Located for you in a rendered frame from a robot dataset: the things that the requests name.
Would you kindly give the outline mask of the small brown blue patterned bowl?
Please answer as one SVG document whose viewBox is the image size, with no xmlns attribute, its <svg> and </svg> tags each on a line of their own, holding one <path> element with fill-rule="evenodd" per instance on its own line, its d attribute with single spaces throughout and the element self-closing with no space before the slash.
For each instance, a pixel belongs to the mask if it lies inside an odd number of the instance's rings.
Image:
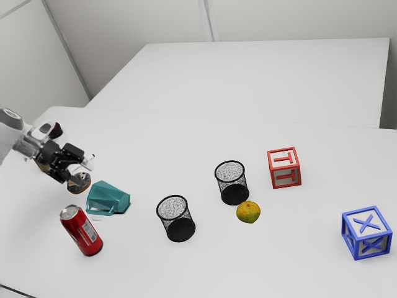
<svg viewBox="0 0 397 298">
<path fill-rule="evenodd" d="M 72 194 L 80 194 L 91 185 L 91 175 L 86 172 L 79 172 L 81 184 L 67 184 L 67 190 Z"/>
</svg>

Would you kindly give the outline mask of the teal faceted mug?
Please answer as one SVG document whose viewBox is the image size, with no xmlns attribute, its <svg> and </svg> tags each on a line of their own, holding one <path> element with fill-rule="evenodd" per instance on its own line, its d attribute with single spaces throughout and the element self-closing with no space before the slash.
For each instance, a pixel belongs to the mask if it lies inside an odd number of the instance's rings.
<svg viewBox="0 0 397 298">
<path fill-rule="evenodd" d="M 86 212 L 92 215 L 123 214 L 129 206 L 130 195 L 105 181 L 94 183 L 86 200 Z"/>
</svg>

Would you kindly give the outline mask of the blue letter block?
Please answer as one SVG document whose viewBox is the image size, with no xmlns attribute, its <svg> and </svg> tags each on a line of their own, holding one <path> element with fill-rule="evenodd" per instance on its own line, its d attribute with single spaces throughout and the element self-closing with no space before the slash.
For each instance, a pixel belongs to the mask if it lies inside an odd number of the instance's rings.
<svg viewBox="0 0 397 298">
<path fill-rule="evenodd" d="M 388 254 L 393 231 L 373 205 L 342 213 L 341 235 L 357 261 Z"/>
</svg>

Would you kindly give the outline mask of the dark maroon round object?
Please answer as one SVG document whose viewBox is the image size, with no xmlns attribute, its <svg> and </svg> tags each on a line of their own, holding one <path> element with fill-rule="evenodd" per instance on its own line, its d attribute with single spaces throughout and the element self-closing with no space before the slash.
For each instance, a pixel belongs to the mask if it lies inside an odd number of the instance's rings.
<svg viewBox="0 0 397 298">
<path fill-rule="evenodd" d="M 53 129 L 48 135 L 50 139 L 54 140 L 63 135 L 63 130 L 58 122 L 55 122 Z"/>
</svg>

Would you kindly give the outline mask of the black mesh pen holder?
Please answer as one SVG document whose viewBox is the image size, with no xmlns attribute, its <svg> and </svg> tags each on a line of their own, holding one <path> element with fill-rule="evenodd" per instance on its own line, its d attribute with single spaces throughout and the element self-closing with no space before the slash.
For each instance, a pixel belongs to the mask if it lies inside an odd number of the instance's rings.
<svg viewBox="0 0 397 298">
<path fill-rule="evenodd" d="M 185 197 L 180 195 L 165 197 L 157 205 L 156 213 L 170 241 L 180 243 L 194 235 L 196 225 Z"/>
<path fill-rule="evenodd" d="M 222 201 L 227 205 L 240 205 L 249 197 L 244 165 L 235 160 L 220 163 L 214 170 Z"/>
</svg>

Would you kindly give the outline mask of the red letter block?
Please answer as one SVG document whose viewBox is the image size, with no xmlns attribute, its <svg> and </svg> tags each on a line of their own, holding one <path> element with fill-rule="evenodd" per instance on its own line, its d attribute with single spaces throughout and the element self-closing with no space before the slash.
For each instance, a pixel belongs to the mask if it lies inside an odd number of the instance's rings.
<svg viewBox="0 0 397 298">
<path fill-rule="evenodd" d="M 295 147 L 269 150 L 267 159 L 274 189 L 301 185 L 301 167 Z"/>
</svg>

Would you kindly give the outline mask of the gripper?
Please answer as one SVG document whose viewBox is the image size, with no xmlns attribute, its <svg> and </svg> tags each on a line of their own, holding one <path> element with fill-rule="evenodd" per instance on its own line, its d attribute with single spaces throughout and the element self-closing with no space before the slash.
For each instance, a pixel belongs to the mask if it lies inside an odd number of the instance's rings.
<svg viewBox="0 0 397 298">
<path fill-rule="evenodd" d="M 94 158 L 94 154 L 84 154 L 82 149 L 70 143 L 60 148 L 53 140 L 47 141 L 36 156 L 40 164 L 49 166 L 46 174 L 61 184 L 81 184 L 79 170 L 83 167 L 92 171 Z"/>
</svg>

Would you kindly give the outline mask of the orange green citrus fruit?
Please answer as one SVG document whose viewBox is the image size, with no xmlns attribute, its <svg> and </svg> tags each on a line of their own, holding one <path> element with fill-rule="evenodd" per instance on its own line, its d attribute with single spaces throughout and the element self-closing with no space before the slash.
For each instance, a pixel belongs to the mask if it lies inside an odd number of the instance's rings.
<svg viewBox="0 0 397 298">
<path fill-rule="evenodd" d="M 261 214 L 261 208 L 253 201 L 244 201 L 237 206 L 237 218 L 247 224 L 253 224 Z"/>
</svg>

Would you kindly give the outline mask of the red soda can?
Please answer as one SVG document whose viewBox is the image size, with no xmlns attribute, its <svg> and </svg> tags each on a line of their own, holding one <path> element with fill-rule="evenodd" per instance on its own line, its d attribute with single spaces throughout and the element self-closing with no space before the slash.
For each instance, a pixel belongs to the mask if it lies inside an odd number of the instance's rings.
<svg viewBox="0 0 397 298">
<path fill-rule="evenodd" d="M 93 256 L 101 251 L 103 241 L 82 208 L 66 206 L 60 212 L 60 222 L 84 255 Z"/>
</svg>

